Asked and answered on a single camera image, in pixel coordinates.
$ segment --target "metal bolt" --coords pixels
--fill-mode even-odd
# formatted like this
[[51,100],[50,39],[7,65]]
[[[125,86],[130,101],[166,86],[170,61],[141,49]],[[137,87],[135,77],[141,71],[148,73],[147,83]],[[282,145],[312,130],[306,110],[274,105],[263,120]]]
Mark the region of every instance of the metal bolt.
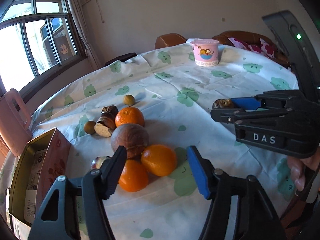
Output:
[[98,175],[100,173],[100,170],[98,170],[98,169],[94,169],[94,170],[92,170],[92,171],[90,171],[90,174],[91,175]]
[[249,175],[248,176],[248,180],[251,181],[251,182],[254,182],[254,181],[257,180],[257,178],[255,176],[253,176],[253,175]]
[[59,182],[63,182],[65,180],[66,180],[66,176],[64,176],[64,175],[60,175],[59,177],[57,177],[57,181],[59,181]]
[[222,169],[214,169],[213,173],[216,175],[222,175],[223,174],[223,170]]

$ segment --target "human hand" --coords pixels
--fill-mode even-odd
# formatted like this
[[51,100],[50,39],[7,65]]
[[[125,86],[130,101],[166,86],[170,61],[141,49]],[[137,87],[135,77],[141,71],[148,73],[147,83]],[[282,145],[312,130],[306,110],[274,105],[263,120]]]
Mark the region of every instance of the human hand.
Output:
[[304,175],[304,166],[309,167],[313,171],[316,171],[320,162],[320,147],[318,147],[316,153],[306,159],[298,159],[291,156],[287,156],[287,163],[290,169],[291,179],[297,187],[298,191],[302,191],[306,184],[306,176]]

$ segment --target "tablecloth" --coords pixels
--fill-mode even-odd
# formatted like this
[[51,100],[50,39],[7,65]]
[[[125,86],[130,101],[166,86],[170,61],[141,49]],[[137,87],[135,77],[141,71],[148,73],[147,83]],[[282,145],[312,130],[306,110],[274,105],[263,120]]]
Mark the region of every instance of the tablecloth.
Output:
[[[210,117],[219,98],[248,97],[267,90],[298,89],[294,74],[253,52],[219,46],[215,67],[195,64],[192,47],[182,44],[153,50],[125,63],[115,63],[69,84],[42,104],[32,116],[33,136],[58,129],[71,142],[66,175],[83,176],[97,156],[113,155],[110,138],[88,135],[83,126],[97,121],[103,106],[122,109],[131,94],[146,120],[150,144],[175,150],[178,167],[169,176],[150,177],[143,190],[128,193],[120,187],[104,206],[116,239],[198,239],[210,201],[201,196],[193,179],[186,147],[195,145],[202,157],[231,176],[255,175],[278,214],[291,200],[295,187],[284,155],[238,143],[232,124]],[[1,170],[0,212],[4,213],[4,190],[10,186],[18,159],[9,153]],[[78,197],[81,235],[86,228]],[[236,205],[232,204],[226,239],[232,239]],[[29,228],[14,222],[16,234],[27,239]]]

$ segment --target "orange fruit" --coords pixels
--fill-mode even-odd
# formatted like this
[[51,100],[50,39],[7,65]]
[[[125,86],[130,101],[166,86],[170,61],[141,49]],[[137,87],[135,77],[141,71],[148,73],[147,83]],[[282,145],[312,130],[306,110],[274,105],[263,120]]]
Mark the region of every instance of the orange fruit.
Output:
[[116,127],[125,123],[136,123],[144,126],[144,117],[142,112],[136,107],[125,107],[116,115]]
[[167,146],[150,145],[142,152],[141,163],[150,173],[163,177],[175,170],[177,156]]
[[119,179],[119,186],[128,192],[142,190],[148,185],[148,172],[137,161],[127,160]]

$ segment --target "pink cup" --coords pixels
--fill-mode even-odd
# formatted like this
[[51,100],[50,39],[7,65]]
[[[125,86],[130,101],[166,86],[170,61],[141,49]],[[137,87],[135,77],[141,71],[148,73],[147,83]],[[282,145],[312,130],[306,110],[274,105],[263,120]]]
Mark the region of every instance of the pink cup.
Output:
[[198,66],[212,67],[219,63],[219,41],[212,39],[195,40],[190,42],[195,54],[195,61]]

